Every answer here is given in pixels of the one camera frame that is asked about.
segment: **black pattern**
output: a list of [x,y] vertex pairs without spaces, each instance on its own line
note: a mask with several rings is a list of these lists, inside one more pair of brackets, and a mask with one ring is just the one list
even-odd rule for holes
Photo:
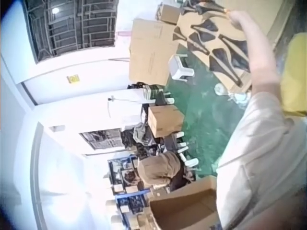
[[239,55],[227,42],[221,39],[221,41],[227,46],[231,55],[231,64],[234,68],[238,68],[244,70],[246,72],[250,72],[249,63]]
[[207,33],[207,32],[204,32],[204,31],[201,31],[199,29],[194,29],[196,30],[196,32],[198,33],[198,36],[199,36],[199,39],[202,41],[202,42],[209,42],[209,41],[212,41],[214,40],[216,37],[210,33]]
[[201,23],[199,25],[191,25],[191,28],[192,29],[203,28],[203,29],[207,29],[207,30],[212,31],[212,32],[218,32],[219,31],[219,29],[217,28],[215,23],[212,22],[210,19],[207,19],[206,21],[204,21],[203,23]]
[[174,33],[173,33],[173,41],[175,40],[187,41],[187,38],[182,34],[178,26],[176,26],[176,28],[174,29]]
[[203,49],[203,53],[205,55],[209,55],[209,50],[205,47],[205,45],[200,41],[200,38],[197,34],[197,32],[194,32],[192,33],[190,36],[189,36],[189,39],[193,42],[195,42],[199,47],[201,47]]
[[203,15],[203,14],[210,12],[210,11],[224,13],[223,8],[217,7],[213,3],[207,3],[206,6],[196,5],[195,10],[198,13],[198,15]]
[[217,59],[219,59],[221,62],[223,62],[231,71],[231,74],[229,74],[218,62],[215,60],[213,56],[209,57],[209,65],[210,65],[210,70],[215,71],[215,72],[220,72],[226,76],[228,76],[238,87],[241,87],[243,85],[241,79],[238,77],[238,75],[234,72],[232,69],[228,58],[226,51],[223,48],[219,49],[214,49],[212,53],[216,56]]
[[238,47],[247,57],[248,57],[248,44],[246,41],[238,41],[238,40],[234,40],[231,39],[225,35],[220,34],[219,38],[223,41],[226,40],[228,42],[231,42],[232,44],[234,44],[236,47]]
[[196,47],[193,43],[191,42],[187,42],[187,48],[189,51],[193,52],[193,51],[199,51],[204,53],[205,55],[209,55],[209,51],[207,49],[203,50],[199,47]]
[[185,15],[186,13],[189,13],[189,12],[195,12],[195,9],[192,3],[189,0],[187,0],[182,4],[180,13],[181,15]]

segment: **hand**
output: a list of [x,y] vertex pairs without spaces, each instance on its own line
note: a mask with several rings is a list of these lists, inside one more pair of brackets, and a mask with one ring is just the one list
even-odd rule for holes
[[229,11],[227,12],[231,23],[238,29],[242,30],[242,23],[250,19],[250,15],[246,11]]

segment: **yellow warning sign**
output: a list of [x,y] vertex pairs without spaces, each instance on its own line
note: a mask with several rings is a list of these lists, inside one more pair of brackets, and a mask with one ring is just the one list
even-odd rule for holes
[[72,75],[72,76],[67,76],[67,80],[70,84],[73,84],[73,83],[79,82],[80,78],[79,78],[78,74],[75,74],[75,75]]

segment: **green floor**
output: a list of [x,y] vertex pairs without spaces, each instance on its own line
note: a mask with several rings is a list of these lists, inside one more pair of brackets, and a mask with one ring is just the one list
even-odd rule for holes
[[188,54],[187,64],[195,71],[188,82],[169,79],[166,91],[172,93],[175,105],[185,114],[183,131],[188,142],[188,155],[200,161],[197,175],[215,175],[215,168],[228,140],[244,110],[229,101],[228,96],[217,96],[214,86],[218,79],[183,46],[178,53]]

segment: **yellow object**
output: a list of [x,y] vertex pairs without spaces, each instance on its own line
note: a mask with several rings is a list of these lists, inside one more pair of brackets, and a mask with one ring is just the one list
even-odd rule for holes
[[72,83],[76,83],[76,82],[79,82],[80,81],[80,78],[78,76],[78,74],[75,74],[75,75],[72,75],[72,76],[68,76],[67,77],[67,80],[70,84]]
[[291,40],[282,79],[283,110],[287,115],[307,114],[307,33]]

